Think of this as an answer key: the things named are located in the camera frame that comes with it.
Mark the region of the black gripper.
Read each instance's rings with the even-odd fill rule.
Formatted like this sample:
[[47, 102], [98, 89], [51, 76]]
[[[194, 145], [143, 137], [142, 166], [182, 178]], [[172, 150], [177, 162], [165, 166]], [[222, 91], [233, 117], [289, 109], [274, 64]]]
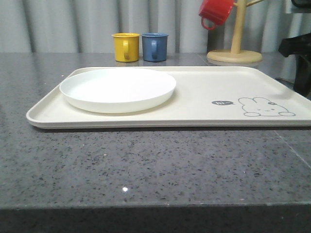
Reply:
[[302, 96], [311, 92], [311, 33], [282, 39], [278, 51], [284, 56], [295, 55], [294, 91]]

